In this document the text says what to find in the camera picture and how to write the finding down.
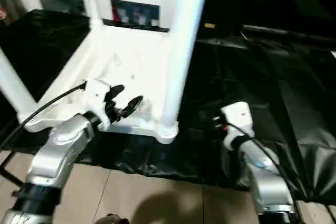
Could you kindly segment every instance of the wire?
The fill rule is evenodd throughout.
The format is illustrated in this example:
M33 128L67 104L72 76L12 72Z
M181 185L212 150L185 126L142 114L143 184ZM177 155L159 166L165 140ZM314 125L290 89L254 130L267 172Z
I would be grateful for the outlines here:
M67 95L75 92L78 89L84 89L85 88L86 83L82 83L70 90L68 90L67 92L55 97L54 99L50 100L49 102L47 102L46 104L44 104L43 106L39 107L33 114L31 114L29 117L27 117L18 127L16 127L11 134L8 135L8 137L0 144L0 150L16 135L20 132L20 130L23 129L23 127L36 115L38 115L42 110L44 110L45 108L49 107L50 105L52 105L53 103L57 102L58 100L62 99L63 97L66 97Z
M246 137L248 137L252 142L254 142L264 153L265 153L265 155L273 162L273 164L276 166L276 168L278 169L278 171L279 171L279 174L280 174L280 176L284 179L284 181L285 181L285 183L286 183L286 185L287 185L287 187L288 187L288 190L289 190L289 193L290 193L290 195L291 195L291 197L292 197L292 199L293 199L293 204L294 204L294 208L295 208L295 210L296 210L296 213L297 213L297 215L299 216L299 218L301 219L301 220L303 220L303 217L302 217L302 214L301 214L301 212L300 212L300 208L299 208L299 206L298 206L298 204L297 204L297 202L294 200L294 194L293 194L293 192L292 192L292 190L290 189L290 185L289 185L289 182L290 182L290 180L289 180L289 178L288 178L288 176L287 176L287 174L284 172L284 169L283 169L283 167L282 167L282 165L280 165L280 163L278 163L278 162L276 162L275 160L274 160L274 158L265 150L265 148L264 148L264 146L261 144L261 143L259 143L259 141L258 140L256 140L255 138L253 138L252 136L250 136L248 133L246 133L243 129L241 129L240 127L238 127L237 125L235 125L235 124L233 124L233 123L229 123L229 122L226 122L226 124L227 125L230 125L230 126L232 126L233 128L235 128L235 129L237 129L238 131L240 131L241 133L243 133Z

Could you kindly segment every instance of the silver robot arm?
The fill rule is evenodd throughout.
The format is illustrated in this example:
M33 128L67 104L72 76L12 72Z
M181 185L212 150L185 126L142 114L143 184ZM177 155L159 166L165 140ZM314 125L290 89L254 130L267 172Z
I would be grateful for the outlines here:
M142 101L136 97L124 109L112 101L123 87L116 86L107 97L106 115L111 122L130 115ZM26 181L13 194L16 202L7 210L1 224L51 224L62 190L79 154L93 139L101 120L92 112L77 114L50 131L47 143L37 152L28 170Z
M251 190L260 224L302 223L288 185L278 170L278 157L250 138L254 137L254 131L248 104L237 102L221 111L225 116L222 126L227 130L224 146L236 150L240 157L243 167L240 180Z

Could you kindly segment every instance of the beige floor tile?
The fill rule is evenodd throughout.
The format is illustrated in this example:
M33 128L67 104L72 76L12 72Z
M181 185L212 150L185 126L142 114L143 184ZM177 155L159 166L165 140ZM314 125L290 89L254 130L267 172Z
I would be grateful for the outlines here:
M54 224L92 224L110 170L75 165L57 207Z
M336 219L336 206L329 206L331 210L331 214L333 215L334 219Z
M8 156L9 153L10 152L8 152L8 151L2 151L0 153L0 164L6 159L6 157ZM15 153L13 158L7 164L6 170L9 171L9 172L12 171L12 169L15 167L15 165L19 161L20 157L21 157L21 153ZM5 178L0 175L0 188L1 188L1 185L3 184L4 181L5 181Z
M204 186L204 224L259 224L250 193Z
M333 224L333 220L324 205L299 201L299 208L306 224Z
M33 156L22 154L11 172L24 181L32 159ZM0 217L5 214L7 209L12 208L15 202L15 198L12 197L12 192L15 190L18 190L18 187L7 180L5 180L0 187Z
M96 219L109 213L132 224L202 224L202 186L111 171Z

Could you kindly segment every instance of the tile floor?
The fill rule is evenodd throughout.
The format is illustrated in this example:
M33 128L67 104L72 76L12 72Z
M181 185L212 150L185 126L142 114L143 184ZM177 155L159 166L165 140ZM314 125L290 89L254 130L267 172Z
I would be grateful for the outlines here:
M6 155L0 153L0 162ZM7 169L23 180L32 158L16 154ZM15 189L0 178L0 217L13 205ZM300 206L307 224L333 223L323 206ZM92 224L110 212L132 224L258 223L249 193L75 165L54 223Z

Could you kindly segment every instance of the black plastic sheet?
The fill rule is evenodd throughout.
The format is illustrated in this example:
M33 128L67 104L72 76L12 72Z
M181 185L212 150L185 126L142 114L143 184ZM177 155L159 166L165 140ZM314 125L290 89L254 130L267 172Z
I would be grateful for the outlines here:
M85 17L34 11L1 33L0 45L38 98L87 32ZM197 42L176 140L162 145L152 137L99 133L78 162L245 189L237 187L234 173L222 171L223 139L211 125L219 108L245 101L250 105L256 137L278 155L296 197L336 205L335 69L336 59L327 50L241 39L221 40L218 45L207 40ZM43 78L34 79L29 74L34 71L41 71ZM15 116L6 101L1 101L1 108L7 111L6 118ZM48 131L24 132L6 148L35 153L45 143ZM227 153L223 160L230 161L234 171L238 165L231 155Z

